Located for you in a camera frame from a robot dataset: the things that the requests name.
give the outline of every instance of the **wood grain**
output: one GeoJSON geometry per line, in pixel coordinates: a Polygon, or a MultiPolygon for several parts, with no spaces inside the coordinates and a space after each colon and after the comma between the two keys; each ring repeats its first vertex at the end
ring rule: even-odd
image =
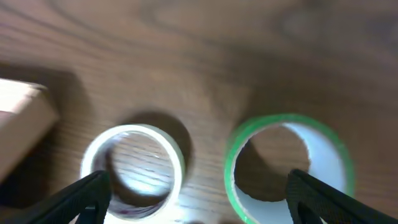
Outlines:
{"type": "MultiPolygon", "coordinates": [[[[187,149],[188,177],[168,222],[240,223],[223,185],[229,134],[250,116],[300,113],[346,143],[356,198],[398,218],[397,6],[0,0],[1,76],[49,86],[63,116],[3,186],[4,201],[26,206],[71,184],[95,136],[144,120],[187,149]]],[[[297,142],[283,136],[274,144],[297,142]]],[[[274,152],[265,161],[305,168],[274,152]]]]}

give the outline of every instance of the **white cardboard core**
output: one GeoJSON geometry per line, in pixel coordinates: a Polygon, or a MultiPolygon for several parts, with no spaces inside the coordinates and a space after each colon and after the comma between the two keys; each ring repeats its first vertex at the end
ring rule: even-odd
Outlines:
{"type": "MultiPolygon", "coordinates": [[[[304,142],[310,161],[308,173],[346,193],[345,167],[333,143],[321,132],[307,125],[300,123],[281,123],[280,125],[291,130],[304,142]]],[[[233,190],[246,216],[257,223],[293,224],[286,199],[280,202],[263,202],[245,194],[235,184],[233,190]]]]}

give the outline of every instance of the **clear tape roll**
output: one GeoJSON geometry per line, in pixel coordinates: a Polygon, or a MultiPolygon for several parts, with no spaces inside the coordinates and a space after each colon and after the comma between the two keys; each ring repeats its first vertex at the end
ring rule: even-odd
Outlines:
{"type": "Polygon", "coordinates": [[[329,127],[297,114],[252,118],[240,125],[229,138],[224,165],[224,184],[229,202],[245,223],[293,224],[286,200],[256,200],[235,184],[236,159],[244,145],[255,134],[275,125],[291,130],[306,145],[310,175],[353,197],[353,164],[344,144],[329,127]]]}
{"type": "Polygon", "coordinates": [[[88,146],[81,162],[80,178],[96,170],[105,170],[106,153],[112,149],[114,143],[129,134],[140,134],[153,139],[166,150],[174,168],[174,181],[168,196],[160,203],[148,207],[125,204],[117,195],[113,195],[104,223],[158,223],[157,220],[165,218],[164,215],[177,201],[185,174],[181,150],[166,132],[147,124],[121,125],[106,130],[88,146]]]}

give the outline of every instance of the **inner ring of tape roll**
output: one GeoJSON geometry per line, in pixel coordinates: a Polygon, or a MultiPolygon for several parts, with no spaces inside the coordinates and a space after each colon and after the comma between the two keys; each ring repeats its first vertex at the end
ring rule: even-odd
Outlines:
{"type": "Polygon", "coordinates": [[[174,168],[174,181],[170,193],[158,204],[148,207],[137,207],[124,203],[117,195],[112,195],[108,214],[110,213],[122,220],[134,221],[154,216],[159,210],[165,208],[178,197],[182,184],[183,162],[181,162],[182,155],[177,143],[167,133],[146,124],[124,125],[105,131],[90,144],[83,158],[81,177],[96,170],[105,170],[106,154],[116,142],[130,134],[139,134],[157,142],[167,151],[174,168]]]}
{"type": "Polygon", "coordinates": [[[313,125],[295,122],[295,119],[293,119],[293,121],[286,120],[276,123],[269,123],[266,126],[258,127],[250,135],[245,136],[245,139],[242,139],[241,145],[234,152],[230,167],[231,170],[229,170],[228,178],[232,184],[231,191],[229,192],[227,190],[227,193],[229,194],[228,197],[231,199],[232,193],[232,196],[235,198],[234,200],[236,202],[234,209],[240,209],[240,211],[237,212],[238,214],[240,213],[239,216],[241,216],[246,223],[293,223],[286,199],[280,202],[263,202],[256,200],[240,190],[234,181],[236,159],[238,158],[239,153],[243,149],[244,145],[255,134],[275,125],[283,126],[291,130],[303,141],[308,152],[308,160],[310,161],[310,167],[308,170],[310,175],[320,179],[335,189],[352,196],[353,182],[348,180],[353,176],[351,173],[352,170],[350,170],[351,166],[347,167],[346,155],[342,156],[340,153],[343,145],[340,143],[336,144],[336,136],[332,137],[334,139],[333,141],[332,139],[328,138],[325,133],[314,128],[313,125]]]}

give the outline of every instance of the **dark wood table top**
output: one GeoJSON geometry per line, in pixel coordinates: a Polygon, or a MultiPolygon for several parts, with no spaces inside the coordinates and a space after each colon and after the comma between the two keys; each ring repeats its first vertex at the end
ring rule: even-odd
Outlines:
{"type": "MultiPolygon", "coordinates": [[[[241,223],[223,183],[229,134],[248,117],[299,113],[347,145],[356,198],[398,218],[397,6],[0,0],[0,77],[48,86],[62,114],[3,185],[2,201],[24,207],[42,200],[78,180],[99,133],[149,123],[177,140],[187,162],[168,222],[241,223]]],[[[308,168],[305,149],[285,129],[258,139],[239,161],[239,181],[253,197],[279,200],[285,173],[308,168]]],[[[126,140],[112,159],[127,184],[167,192],[169,163],[153,144],[126,140]]]]}

